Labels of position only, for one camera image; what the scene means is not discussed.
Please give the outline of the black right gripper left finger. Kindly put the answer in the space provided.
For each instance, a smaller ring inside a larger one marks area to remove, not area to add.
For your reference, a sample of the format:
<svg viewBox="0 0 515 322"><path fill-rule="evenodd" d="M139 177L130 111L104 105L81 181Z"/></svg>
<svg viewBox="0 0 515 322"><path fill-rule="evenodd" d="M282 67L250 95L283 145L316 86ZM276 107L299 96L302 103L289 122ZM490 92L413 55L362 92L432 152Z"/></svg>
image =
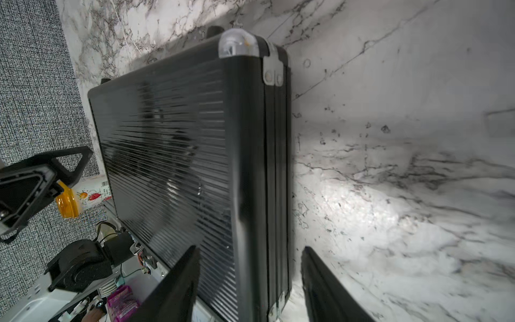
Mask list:
<svg viewBox="0 0 515 322"><path fill-rule="evenodd" d="M191 321L200 276L200 249L191 246L130 321Z"/></svg>

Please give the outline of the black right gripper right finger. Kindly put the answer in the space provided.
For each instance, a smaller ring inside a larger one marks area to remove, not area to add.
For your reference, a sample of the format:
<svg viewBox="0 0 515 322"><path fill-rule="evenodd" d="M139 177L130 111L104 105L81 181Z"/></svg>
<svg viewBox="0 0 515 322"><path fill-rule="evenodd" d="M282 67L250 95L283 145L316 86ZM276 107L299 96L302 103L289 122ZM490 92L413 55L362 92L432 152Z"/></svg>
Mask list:
<svg viewBox="0 0 515 322"><path fill-rule="evenodd" d="M301 257L304 297L310 321L373 321L311 247Z"/></svg>

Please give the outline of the black aluminium poker case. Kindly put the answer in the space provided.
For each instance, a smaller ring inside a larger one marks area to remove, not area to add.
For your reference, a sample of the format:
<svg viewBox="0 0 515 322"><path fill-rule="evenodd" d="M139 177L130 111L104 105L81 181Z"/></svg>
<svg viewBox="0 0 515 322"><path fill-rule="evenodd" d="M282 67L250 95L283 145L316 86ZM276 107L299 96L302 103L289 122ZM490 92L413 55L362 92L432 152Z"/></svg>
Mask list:
<svg viewBox="0 0 515 322"><path fill-rule="evenodd" d="M88 92L119 220L224 321L276 321L292 288L290 59L233 28Z"/></svg>

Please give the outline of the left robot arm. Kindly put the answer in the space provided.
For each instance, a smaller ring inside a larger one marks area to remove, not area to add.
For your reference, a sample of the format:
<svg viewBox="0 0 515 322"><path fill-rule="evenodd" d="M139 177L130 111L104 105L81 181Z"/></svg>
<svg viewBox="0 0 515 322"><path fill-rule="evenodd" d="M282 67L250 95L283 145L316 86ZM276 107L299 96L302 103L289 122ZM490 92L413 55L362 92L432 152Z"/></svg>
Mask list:
<svg viewBox="0 0 515 322"><path fill-rule="evenodd" d="M100 181L98 189L74 187L83 183L83 171L93 152L87 146L36 154L1 169L1 243L11 244L26 228L29 220L51 203L65 219L77 218L84 210L110 199L102 190L108 185ZM49 291L56 289L84 291L92 282L107 278L113 268L132 256L133 240L129 233L107 221L100 227L113 229L101 237L74 241L48 264Z"/></svg>

